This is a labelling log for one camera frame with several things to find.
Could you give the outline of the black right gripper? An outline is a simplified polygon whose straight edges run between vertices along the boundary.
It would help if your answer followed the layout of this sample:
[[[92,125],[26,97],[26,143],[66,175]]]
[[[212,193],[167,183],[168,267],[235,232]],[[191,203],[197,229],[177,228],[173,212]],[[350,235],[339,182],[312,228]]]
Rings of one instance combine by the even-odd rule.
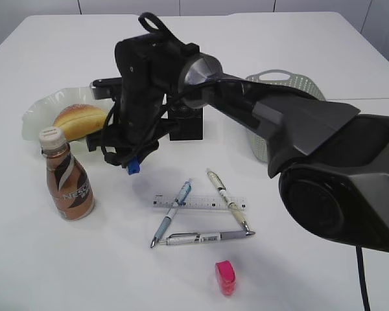
[[[172,35],[145,34],[116,44],[115,62],[122,78],[121,98],[114,101],[101,130],[89,134],[89,151],[100,148],[105,162],[126,168],[139,164],[159,147],[159,139],[175,130],[177,121],[162,119],[165,96],[178,92],[182,43]]]

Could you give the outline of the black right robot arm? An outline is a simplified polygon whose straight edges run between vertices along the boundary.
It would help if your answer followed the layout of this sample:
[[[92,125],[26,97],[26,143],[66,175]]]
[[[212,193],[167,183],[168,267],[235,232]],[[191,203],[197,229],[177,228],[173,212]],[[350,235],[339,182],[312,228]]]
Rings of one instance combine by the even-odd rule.
[[[270,177],[287,211],[321,238],[389,253],[389,116],[303,91],[226,75],[220,62],[170,35],[146,34],[114,50],[112,124],[90,150],[111,147],[111,165],[131,168],[158,148],[176,121],[175,102],[209,105],[266,141]]]

